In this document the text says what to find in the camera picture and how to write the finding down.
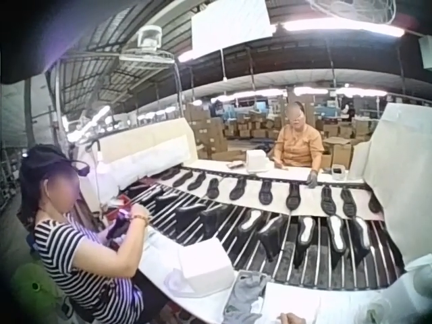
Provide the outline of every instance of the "stack of cardboard boxes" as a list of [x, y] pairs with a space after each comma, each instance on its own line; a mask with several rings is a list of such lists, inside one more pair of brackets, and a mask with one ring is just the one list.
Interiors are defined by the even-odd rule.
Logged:
[[191, 104], [186, 105], [184, 117], [194, 132], [199, 159], [209, 159], [215, 153], [227, 151], [221, 118], [211, 118], [208, 110]]
[[267, 119], [264, 113], [237, 114], [225, 125], [227, 138], [271, 138], [276, 139], [281, 129], [281, 119]]
[[353, 120], [353, 122], [338, 119], [318, 119], [316, 128], [321, 132], [325, 153], [321, 167], [331, 167], [332, 164], [344, 165], [349, 169], [354, 146], [370, 139], [370, 122], [368, 120]]

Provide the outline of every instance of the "black and white striped shirt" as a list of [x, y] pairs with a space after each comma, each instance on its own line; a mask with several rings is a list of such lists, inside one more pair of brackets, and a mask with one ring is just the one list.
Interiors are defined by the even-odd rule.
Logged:
[[112, 279], [75, 269], [72, 259], [80, 241], [101, 241], [96, 233], [68, 219], [69, 223], [43, 221], [34, 228], [38, 253], [48, 274], [101, 324], [135, 323], [144, 308], [141, 291], [130, 279]]

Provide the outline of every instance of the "woman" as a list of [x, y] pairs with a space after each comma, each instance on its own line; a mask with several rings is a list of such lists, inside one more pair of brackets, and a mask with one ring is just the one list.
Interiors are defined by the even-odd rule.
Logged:
[[284, 126], [277, 137], [274, 149], [276, 167], [309, 167], [307, 184], [317, 186], [318, 171], [324, 147], [320, 133], [306, 124], [304, 107], [298, 101], [287, 109], [289, 124]]
[[48, 274], [66, 295], [101, 324], [146, 323], [167, 299], [148, 281], [140, 290], [131, 278], [141, 259], [147, 210], [134, 205], [118, 251], [67, 216], [80, 187], [72, 162], [53, 145], [36, 145], [20, 169], [22, 212], [34, 226], [34, 239]]

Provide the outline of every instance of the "orange shirt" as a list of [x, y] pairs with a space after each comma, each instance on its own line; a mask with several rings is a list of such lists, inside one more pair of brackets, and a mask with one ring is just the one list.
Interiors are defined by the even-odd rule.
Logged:
[[288, 167], [311, 167], [312, 160], [323, 151], [321, 135], [312, 126], [306, 124], [303, 132], [296, 132], [286, 125], [277, 137], [275, 158]]

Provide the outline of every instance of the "green object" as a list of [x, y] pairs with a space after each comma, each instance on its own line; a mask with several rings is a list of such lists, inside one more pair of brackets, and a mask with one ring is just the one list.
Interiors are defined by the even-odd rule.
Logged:
[[41, 265], [26, 263], [19, 267], [12, 276], [11, 288], [22, 306], [39, 319], [55, 310], [57, 286]]

